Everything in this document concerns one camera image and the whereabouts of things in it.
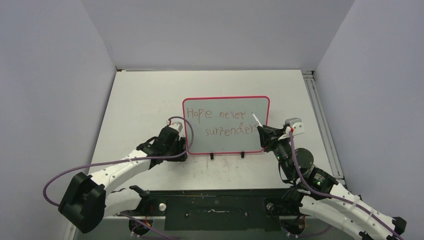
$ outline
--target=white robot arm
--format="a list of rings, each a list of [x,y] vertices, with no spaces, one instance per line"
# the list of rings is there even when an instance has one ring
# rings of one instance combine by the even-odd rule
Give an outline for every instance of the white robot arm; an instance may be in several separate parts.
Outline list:
[[[113,190],[163,161],[184,162],[187,151],[186,139],[180,137],[182,129],[180,122],[172,123],[165,126],[158,137],[137,146],[120,163],[90,175],[76,174],[58,206],[59,212],[82,233],[88,233],[103,218],[136,209],[147,192],[137,186]]]
[[[265,152],[274,153],[279,168],[287,177],[284,182],[292,183],[297,189],[284,198],[300,203],[300,213],[315,216],[354,239],[402,240],[400,235],[407,224],[404,219],[371,208],[330,174],[316,167],[307,149],[295,149],[293,136],[305,132],[300,118],[286,120],[282,129],[258,126],[258,132],[261,146]]]

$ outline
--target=gray wall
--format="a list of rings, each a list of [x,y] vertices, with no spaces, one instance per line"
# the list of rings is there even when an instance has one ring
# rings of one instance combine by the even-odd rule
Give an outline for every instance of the gray wall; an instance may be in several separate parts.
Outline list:
[[[424,1],[356,0],[315,73],[347,186],[424,239]]]
[[[0,3],[0,234],[62,239],[42,197],[57,173],[92,156],[115,75],[79,0]],[[48,193],[60,201],[71,176]]]
[[[318,66],[354,0],[81,0],[118,68]]]

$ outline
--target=marker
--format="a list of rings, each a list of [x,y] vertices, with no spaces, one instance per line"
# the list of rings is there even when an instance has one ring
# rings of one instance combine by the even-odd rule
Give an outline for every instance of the marker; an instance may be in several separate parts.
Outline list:
[[[263,127],[261,122],[259,121],[259,119],[255,116],[255,114],[252,112],[252,115],[254,117],[254,119],[256,120],[257,124],[259,124],[259,126]]]

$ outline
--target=table surface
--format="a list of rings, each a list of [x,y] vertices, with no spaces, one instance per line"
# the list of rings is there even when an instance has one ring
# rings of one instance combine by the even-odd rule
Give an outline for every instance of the table surface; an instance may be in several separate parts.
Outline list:
[[[300,70],[128,71],[117,72],[92,163],[119,160],[157,136],[171,116],[182,116],[190,97],[257,96],[270,98],[268,125],[302,118],[306,132],[296,148],[312,152],[314,163],[331,173],[321,133]],[[90,173],[102,167],[90,168]],[[189,155],[185,162],[163,162],[120,188],[145,190],[222,190],[287,188],[272,153]]]

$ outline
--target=purple cable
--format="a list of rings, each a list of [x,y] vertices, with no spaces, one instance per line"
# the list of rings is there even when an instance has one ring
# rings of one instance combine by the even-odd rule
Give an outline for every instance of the purple cable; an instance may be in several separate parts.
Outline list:
[[[138,224],[143,225],[143,227],[145,227],[145,228],[147,228],[147,229],[149,229],[149,230],[151,230],[151,231],[153,231],[153,232],[155,232],[155,233],[157,233],[157,234],[159,234],[159,235],[163,236],[163,237],[164,237],[164,238],[166,238],[166,239],[178,240],[178,238],[168,236],[168,235],[166,235],[165,233],[162,233],[162,232],[160,232],[160,231],[158,231],[158,230],[154,229],[153,227],[151,227],[151,226],[149,226],[149,225],[145,224],[144,222],[142,222],[142,221],[138,220],[137,218],[135,218],[135,217],[133,217],[133,216],[130,216],[130,215],[126,214],[126,213],[122,213],[122,212],[121,212],[119,215],[120,215],[120,216],[127,217],[127,218],[129,218],[129,219],[131,219],[131,220],[133,220],[133,221],[137,222]],[[147,238],[147,239],[163,239],[163,238],[156,238],[156,237],[153,237],[153,236],[150,236],[150,237],[145,236],[144,238]]]
[[[74,168],[71,168],[69,170],[66,170],[64,172],[59,173],[58,175],[54,176],[52,179],[50,179],[44,186],[44,188],[42,189],[42,196],[44,197],[44,199],[51,205],[59,207],[59,204],[52,201],[48,196],[47,196],[47,188],[49,187],[49,185],[55,181],[56,179],[62,177],[65,174],[68,174],[70,172],[76,171],[76,170],[80,170],[80,169],[86,169],[86,168],[91,168],[91,167],[96,167],[96,166],[104,166],[104,165],[111,165],[111,164],[120,164],[120,163],[125,163],[125,162],[129,162],[131,161],[137,161],[137,160],[146,160],[146,159],[174,159],[174,158],[178,158],[184,154],[187,153],[187,151],[192,147],[193,144],[193,140],[195,138],[195,134],[193,132],[193,127],[190,124],[189,121],[187,121],[187,119],[180,117],[180,116],[172,116],[170,118],[168,118],[169,121],[171,121],[171,119],[181,119],[184,120],[184,122],[186,122],[188,124],[188,126],[190,126],[190,130],[191,130],[191,141],[190,144],[188,145],[187,149],[184,150],[182,153],[174,155],[174,156],[144,156],[144,157],[135,157],[132,159],[122,159],[122,160],[117,160],[117,161],[108,161],[108,162],[99,162],[99,163],[91,163],[91,164],[87,164],[87,165],[82,165],[82,166],[77,166]]]
[[[333,226],[331,226],[331,225],[328,225],[328,227],[326,228],[326,229],[324,229],[324,230],[322,230],[322,231],[320,231],[320,232],[317,232],[317,233],[310,233],[310,234],[302,234],[302,235],[297,235],[297,238],[299,238],[299,239],[302,239],[302,238],[311,238],[311,237],[316,237],[316,236],[319,236],[319,235],[323,235],[323,234],[325,234],[326,232],[328,232],[331,228],[332,228]]]
[[[295,141],[293,140],[293,133],[292,133],[292,131],[288,131],[288,132],[290,134],[291,152],[295,153],[296,150],[295,150]],[[297,175],[299,175],[300,180],[302,181],[303,185],[306,187],[306,189],[309,192],[316,194],[318,196],[337,199],[337,200],[340,200],[342,202],[345,202],[345,203],[348,203],[348,204],[351,204],[351,205],[354,204],[353,201],[347,200],[345,198],[342,198],[342,197],[339,197],[339,196],[336,196],[336,195],[327,194],[327,193],[322,193],[322,192],[319,192],[319,191],[312,189],[312,187],[308,185],[304,176],[301,173],[301,169],[299,168],[298,159],[296,157],[296,154],[292,154],[292,155],[293,155],[293,162],[294,162],[294,166],[296,168]],[[362,211],[364,211],[366,214],[371,214],[371,212],[368,209],[366,209],[365,207],[363,207],[362,205],[356,204],[356,207],[361,209]],[[397,234],[393,229],[391,229],[389,226],[387,226],[387,224],[385,224],[382,220],[380,220],[380,218],[378,218],[376,215],[372,214],[371,216],[378,223],[383,225],[383,227],[385,227],[387,230],[389,230],[396,238],[398,238],[399,240],[404,240],[399,234]]]

